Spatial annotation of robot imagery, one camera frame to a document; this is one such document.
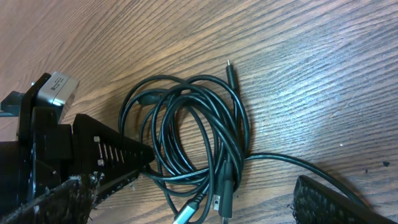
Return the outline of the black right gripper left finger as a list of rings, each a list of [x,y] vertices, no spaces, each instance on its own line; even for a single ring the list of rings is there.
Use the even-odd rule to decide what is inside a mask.
[[[102,179],[101,172],[73,175],[58,187],[3,216],[1,224],[87,223]]]

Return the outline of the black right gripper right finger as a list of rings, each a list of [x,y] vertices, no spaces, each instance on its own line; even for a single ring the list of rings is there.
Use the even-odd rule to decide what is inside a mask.
[[[293,216],[299,224],[397,224],[305,175],[296,181]]]

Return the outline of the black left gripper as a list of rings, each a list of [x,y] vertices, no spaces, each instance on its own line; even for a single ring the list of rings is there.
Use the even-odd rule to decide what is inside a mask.
[[[1,143],[3,215],[64,182],[72,157],[77,174],[98,181],[95,205],[137,179],[155,159],[150,146],[86,114],[77,114],[71,127],[57,121],[53,108],[37,106],[37,94],[50,76],[43,74],[26,93],[12,91],[1,102],[2,117],[18,118],[16,140]]]

